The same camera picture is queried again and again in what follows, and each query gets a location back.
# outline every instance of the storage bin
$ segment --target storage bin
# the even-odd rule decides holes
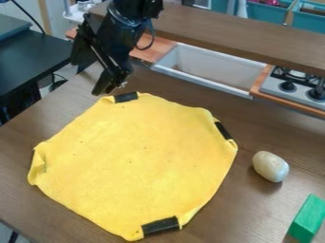
[[[252,99],[249,90],[266,64],[182,43],[167,52],[153,70]]]
[[[270,6],[266,4],[260,4],[255,2],[247,2],[247,14],[250,19],[256,19],[274,24],[283,24],[285,17],[289,11],[289,8],[293,4],[293,1],[282,0],[280,4],[287,6],[287,8],[281,8],[276,6]]]
[[[325,11],[324,4],[310,1],[299,1],[293,8],[294,20],[292,26],[294,28],[302,28],[318,33],[325,33],[325,16],[300,11],[300,8],[304,4],[310,8]]]

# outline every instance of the stove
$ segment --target stove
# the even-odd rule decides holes
[[[260,92],[325,111],[325,78],[275,66]]]

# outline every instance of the teal bin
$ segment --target teal bin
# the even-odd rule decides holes
[[[285,17],[287,16],[289,8],[293,4],[293,1],[282,0],[279,2],[281,5],[287,6],[287,8],[281,8],[281,7],[247,1],[248,17],[250,19],[256,19],[260,21],[282,25],[285,21]]]
[[[211,10],[226,13],[228,9],[228,0],[211,0]],[[238,9],[238,1],[235,4],[235,15]]]
[[[255,2],[247,1],[247,15],[250,19],[266,21],[269,23],[283,24],[288,13],[289,7],[293,4],[293,0],[281,0],[282,5],[288,8],[280,8]],[[211,10],[226,13],[228,8],[228,0],[211,0]],[[238,10],[238,1],[235,5],[235,15]]]
[[[300,11],[300,8],[313,8],[325,11],[325,5],[310,1],[299,1],[293,8],[294,28],[302,28],[318,33],[325,33],[325,16]]]

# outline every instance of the stove burner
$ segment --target stove burner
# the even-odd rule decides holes
[[[309,87],[317,87],[321,82],[321,78],[316,75],[310,75],[280,66],[274,68],[271,77]]]
[[[296,86],[293,82],[291,81],[286,81],[283,82],[282,84],[278,85],[279,89],[281,89],[284,92],[295,92],[296,91]]]

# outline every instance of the white sink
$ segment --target white sink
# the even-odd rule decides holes
[[[266,64],[182,43],[166,53],[153,70],[244,98]]]

